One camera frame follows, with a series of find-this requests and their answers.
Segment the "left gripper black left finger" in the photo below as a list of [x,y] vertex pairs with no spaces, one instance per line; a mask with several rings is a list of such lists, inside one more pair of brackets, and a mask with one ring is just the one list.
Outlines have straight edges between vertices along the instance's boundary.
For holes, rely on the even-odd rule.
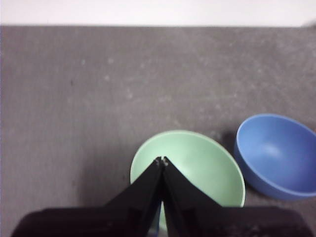
[[161,204],[162,160],[157,157],[124,191],[109,201],[106,237],[145,237]]

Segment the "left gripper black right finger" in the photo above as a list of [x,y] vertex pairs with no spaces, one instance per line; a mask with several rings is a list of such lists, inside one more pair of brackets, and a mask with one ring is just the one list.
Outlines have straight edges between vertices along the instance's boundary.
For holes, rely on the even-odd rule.
[[170,237],[212,237],[212,214],[222,208],[192,184],[167,157],[164,165],[163,206]]

